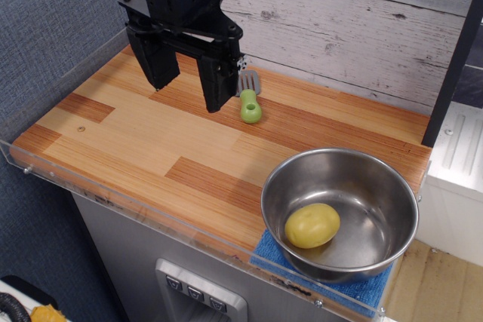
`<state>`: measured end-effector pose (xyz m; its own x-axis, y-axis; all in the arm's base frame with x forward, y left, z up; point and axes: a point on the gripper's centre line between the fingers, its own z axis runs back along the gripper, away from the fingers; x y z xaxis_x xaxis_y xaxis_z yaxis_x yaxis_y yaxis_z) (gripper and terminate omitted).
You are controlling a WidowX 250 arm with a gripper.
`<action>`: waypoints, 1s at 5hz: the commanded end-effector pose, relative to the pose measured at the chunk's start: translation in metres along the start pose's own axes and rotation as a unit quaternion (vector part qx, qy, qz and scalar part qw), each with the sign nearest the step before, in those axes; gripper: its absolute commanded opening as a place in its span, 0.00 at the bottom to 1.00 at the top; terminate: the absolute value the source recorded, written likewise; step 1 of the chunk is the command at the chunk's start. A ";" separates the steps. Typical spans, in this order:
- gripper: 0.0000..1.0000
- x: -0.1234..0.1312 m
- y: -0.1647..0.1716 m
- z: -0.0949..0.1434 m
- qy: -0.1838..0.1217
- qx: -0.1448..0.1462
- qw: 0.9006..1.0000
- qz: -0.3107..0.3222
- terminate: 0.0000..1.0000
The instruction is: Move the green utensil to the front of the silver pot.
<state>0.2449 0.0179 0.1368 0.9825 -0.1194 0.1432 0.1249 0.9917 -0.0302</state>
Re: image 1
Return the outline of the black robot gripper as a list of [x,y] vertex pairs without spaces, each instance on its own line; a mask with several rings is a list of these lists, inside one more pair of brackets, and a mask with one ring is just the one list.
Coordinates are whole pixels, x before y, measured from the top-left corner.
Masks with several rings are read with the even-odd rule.
[[210,113],[235,96],[238,71],[244,67],[242,28],[223,13],[222,1],[118,0],[128,15],[131,49],[148,82],[162,89],[180,74],[175,51],[198,58]]

